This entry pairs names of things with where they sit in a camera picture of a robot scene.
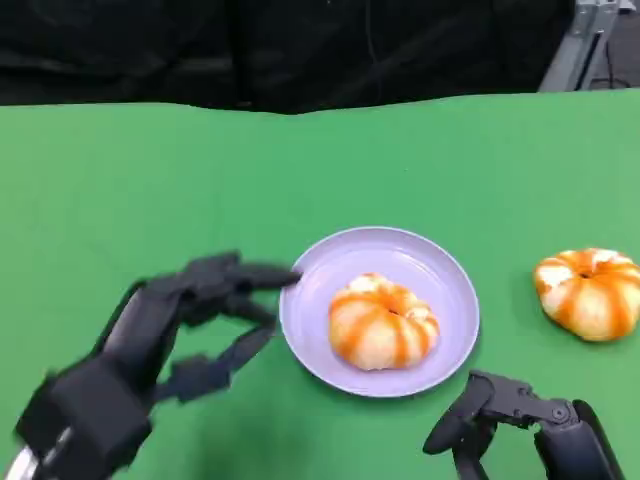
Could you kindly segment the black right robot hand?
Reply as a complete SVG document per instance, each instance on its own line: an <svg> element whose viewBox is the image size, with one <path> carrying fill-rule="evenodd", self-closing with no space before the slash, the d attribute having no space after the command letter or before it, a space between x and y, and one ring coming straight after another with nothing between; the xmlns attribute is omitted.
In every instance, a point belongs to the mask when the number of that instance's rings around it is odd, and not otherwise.
<svg viewBox="0 0 640 480"><path fill-rule="evenodd" d="M527 430L548 479L623 479L619 461L592 406L545 399L524 381L472 370L463 392L427 436L427 455L452 453L460 479L486 479L481 459L501 424Z"/></svg>

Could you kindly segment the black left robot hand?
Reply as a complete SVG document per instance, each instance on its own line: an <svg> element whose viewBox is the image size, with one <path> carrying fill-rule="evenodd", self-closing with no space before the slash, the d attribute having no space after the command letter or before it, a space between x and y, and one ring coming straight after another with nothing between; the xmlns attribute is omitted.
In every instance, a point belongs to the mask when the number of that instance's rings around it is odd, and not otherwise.
<svg viewBox="0 0 640 480"><path fill-rule="evenodd" d="M280 290L301 277L283 266L245 263L237 252L192 260L178 272L134 283L95 350L149 405L171 398L186 403L225 390L275 332L276 314L254 302L252 293ZM159 381L178 331L219 316L242 318L254 326L217 357L193 355L173 363L168 379Z"/></svg>

